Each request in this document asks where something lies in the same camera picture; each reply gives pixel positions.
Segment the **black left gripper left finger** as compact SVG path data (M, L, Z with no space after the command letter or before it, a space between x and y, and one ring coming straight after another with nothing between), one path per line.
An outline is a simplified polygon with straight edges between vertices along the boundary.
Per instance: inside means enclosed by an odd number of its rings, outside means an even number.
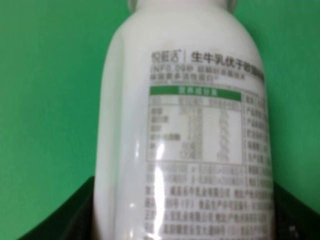
M89 177L59 208L21 240L91 240L95 177Z

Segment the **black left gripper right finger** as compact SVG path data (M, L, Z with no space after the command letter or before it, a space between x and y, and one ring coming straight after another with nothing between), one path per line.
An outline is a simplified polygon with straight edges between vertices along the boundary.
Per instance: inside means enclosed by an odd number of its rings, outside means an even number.
M275 238L277 240L319 240L320 214L275 183Z

